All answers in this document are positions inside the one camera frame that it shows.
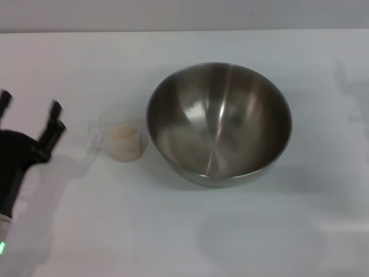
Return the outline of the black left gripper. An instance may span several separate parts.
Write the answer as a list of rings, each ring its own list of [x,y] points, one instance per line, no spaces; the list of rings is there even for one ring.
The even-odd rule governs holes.
[[[12,95],[1,91],[0,118],[3,117]],[[53,100],[46,127],[38,140],[12,131],[1,131],[1,214],[12,217],[12,210],[26,171],[33,165],[47,163],[57,142],[66,130],[61,121],[62,107]]]

